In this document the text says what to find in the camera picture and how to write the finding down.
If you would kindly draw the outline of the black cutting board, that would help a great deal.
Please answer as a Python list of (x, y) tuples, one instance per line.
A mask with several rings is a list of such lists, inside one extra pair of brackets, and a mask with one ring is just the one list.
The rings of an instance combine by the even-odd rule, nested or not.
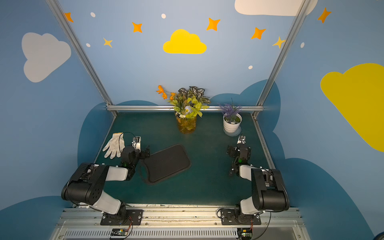
[(188, 170), (192, 163), (183, 145), (177, 144), (141, 160), (140, 177), (147, 185), (156, 185)]

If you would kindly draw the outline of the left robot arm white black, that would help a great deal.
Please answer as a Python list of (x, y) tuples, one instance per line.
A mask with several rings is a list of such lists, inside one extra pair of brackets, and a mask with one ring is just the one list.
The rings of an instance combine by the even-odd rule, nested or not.
[(123, 202), (104, 191), (106, 182), (129, 181), (136, 172), (139, 160), (149, 158), (150, 148), (144, 151), (125, 147), (117, 167), (82, 163), (63, 187), (61, 197), (76, 205), (84, 204), (109, 215), (120, 215)]

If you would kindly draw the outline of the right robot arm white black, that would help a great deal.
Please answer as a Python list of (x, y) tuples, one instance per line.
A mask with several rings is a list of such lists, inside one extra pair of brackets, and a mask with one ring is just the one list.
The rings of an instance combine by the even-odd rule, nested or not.
[(278, 213), (290, 208), (288, 193), (279, 170), (249, 164), (251, 148), (245, 144), (228, 146), (227, 154), (234, 159), (229, 175), (251, 182), (251, 196), (241, 200), (238, 205), (240, 214), (255, 215), (263, 211)]

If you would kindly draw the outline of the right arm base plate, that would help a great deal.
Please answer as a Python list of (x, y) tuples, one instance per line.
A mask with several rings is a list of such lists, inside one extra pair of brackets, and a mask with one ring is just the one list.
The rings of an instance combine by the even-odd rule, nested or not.
[(245, 215), (235, 209), (221, 208), (217, 211), (217, 217), (220, 218), (224, 226), (245, 226), (245, 225), (261, 225), (259, 215)]

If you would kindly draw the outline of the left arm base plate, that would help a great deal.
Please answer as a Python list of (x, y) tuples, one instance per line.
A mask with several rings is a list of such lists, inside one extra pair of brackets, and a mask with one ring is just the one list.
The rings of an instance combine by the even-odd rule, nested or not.
[(143, 218), (143, 210), (138, 209), (123, 209), (116, 215), (103, 214), (100, 225), (101, 226), (140, 226)]

